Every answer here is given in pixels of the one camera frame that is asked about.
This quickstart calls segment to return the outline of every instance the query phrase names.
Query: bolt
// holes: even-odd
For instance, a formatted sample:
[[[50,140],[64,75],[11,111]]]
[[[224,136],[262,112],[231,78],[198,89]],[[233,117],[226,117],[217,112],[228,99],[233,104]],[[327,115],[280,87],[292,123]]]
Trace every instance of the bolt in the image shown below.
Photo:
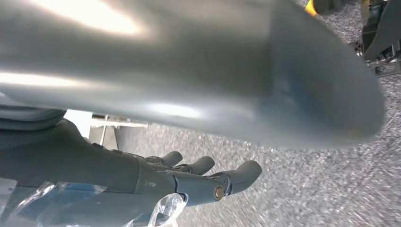
[[[224,197],[224,189],[221,185],[217,185],[214,188],[214,193],[213,193],[214,199],[219,201]]]

